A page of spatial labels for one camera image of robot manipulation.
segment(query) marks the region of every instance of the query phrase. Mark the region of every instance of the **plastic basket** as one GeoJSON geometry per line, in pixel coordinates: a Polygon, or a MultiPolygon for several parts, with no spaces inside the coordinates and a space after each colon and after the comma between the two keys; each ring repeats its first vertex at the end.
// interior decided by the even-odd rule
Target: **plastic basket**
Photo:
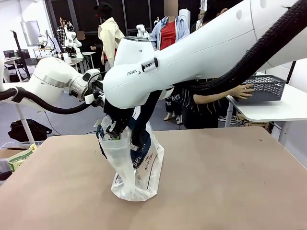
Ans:
{"type": "Polygon", "coordinates": [[[268,102],[280,101],[286,81],[273,75],[253,75],[243,84],[254,84],[255,91],[246,100],[236,98],[240,102],[268,102]]]}

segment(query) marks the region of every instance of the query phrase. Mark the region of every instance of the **black hat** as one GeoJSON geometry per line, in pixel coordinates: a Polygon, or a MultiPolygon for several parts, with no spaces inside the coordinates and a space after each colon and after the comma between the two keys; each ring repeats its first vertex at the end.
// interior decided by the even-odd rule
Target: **black hat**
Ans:
{"type": "Polygon", "coordinates": [[[94,10],[96,11],[96,14],[102,19],[107,20],[112,17],[113,8],[105,2],[101,2],[99,6],[95,6],[94,10]]]}

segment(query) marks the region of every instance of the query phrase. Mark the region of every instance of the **backpack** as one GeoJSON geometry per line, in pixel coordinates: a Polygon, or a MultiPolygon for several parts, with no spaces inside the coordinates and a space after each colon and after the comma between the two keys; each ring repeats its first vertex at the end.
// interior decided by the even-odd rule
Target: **backpack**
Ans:
{"type": "MultiPolygon", "coordinates": [[[[47,139],[47,134],[52,133],[52,129],[34,121],[27,119],[31,133],[35,141],[41,141],[47,139]]],[[[28,142],[29,139],[25,133],[21,120],[11,123],[11,131],[8,133],[10,138],[15,139],[19,142],[28,142]]]]}

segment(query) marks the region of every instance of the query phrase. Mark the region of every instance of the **white plastic bag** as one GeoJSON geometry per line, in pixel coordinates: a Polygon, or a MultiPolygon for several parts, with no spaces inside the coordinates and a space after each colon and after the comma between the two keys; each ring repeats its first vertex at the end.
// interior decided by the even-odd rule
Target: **white plastic bag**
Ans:
{"type": "MultiPolygon", "coordinates": [[[[129,122],[133,129],[140,114],[140,107],[135,108],[129,122]]],[[[128,201],[145,201],[158,192],[164,148],[155,138],[149,122],[146,124],[144,145],[131,144],[131,129],[127,127],[119,140],[111,140],[106,129],[112,120],[106,116],[98,126],[97,137],[107,160],[116,170],[111,191],[119,198],[128,201]]]]}

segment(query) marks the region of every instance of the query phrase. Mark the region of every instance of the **black cable sleeve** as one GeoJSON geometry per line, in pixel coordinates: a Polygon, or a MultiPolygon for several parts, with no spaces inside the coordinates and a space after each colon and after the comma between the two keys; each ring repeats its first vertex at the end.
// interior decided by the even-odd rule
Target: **black cable sleeve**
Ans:
{"type": "Polygon", "coordinates": [[[162,91],[151,92],[146,103],[141,105],[141,112],[136,119],[135,127],[132,131],[131,141],[135,146],[141,146],[143,143],[142,137],[146,131],[146,124],[154,112],[155,105],[157,104],[162,91]]]}
{"type": "Polygon", "coordinates": [[[230,90],[247,80],[279,50],[307,26],[307,1],[299,0],[255,43],[242,59],[217,80],[199,83],[196,80],[176,86],[193,94],[214,95],[230,90]]]}
{"type": "Polygon", "coordinates": [[[77,107],[70,108],[70,109],[57,108],[57,107],[54,107],[54,106],[48,104],[47,102],[45,102],[44,100],[42,100],[41,98],[36,96],[35,94],[33,94],[33,93],[29,92],[29,91],[26,91],[26,90],[24,90],[21,87],[17,87],[17,89],[18,89],[18,96],[19,96],[19,98],[20,97],[25,97],[27,99],[30,99],[34,103],[36,103],[40,107],[42,107],[43,109],[45,109],[47,111],[50,111],[52,113],[55,113],[55,114],[62,114],[62,115],[75,114],[75,113],[78,113],[78,112],[81,112],[81,111],[87,109],[90,106],[90,104],[83,103],[83,104],[81,104],[81,105],[79,105],[77,107]]]}
{"type": "Polygon", "coordinates": [[[15,88],[8,89],[6,91],[0,92],[0,101],[9,99],[10,97],[15,96],[17,90],[15,88]]]}

